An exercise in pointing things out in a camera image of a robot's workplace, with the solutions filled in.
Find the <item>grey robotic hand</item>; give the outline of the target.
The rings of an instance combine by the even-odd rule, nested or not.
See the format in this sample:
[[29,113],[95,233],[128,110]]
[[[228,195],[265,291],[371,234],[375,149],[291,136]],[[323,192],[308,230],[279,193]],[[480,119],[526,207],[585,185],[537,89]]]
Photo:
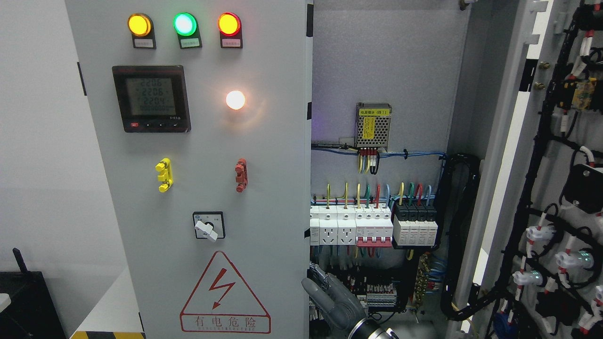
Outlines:
[[302,280],[306,290],[334,334],[347,338],[353,327],[368,318],[360,301],[333,274],[317,264],[310,264],[308,278]]

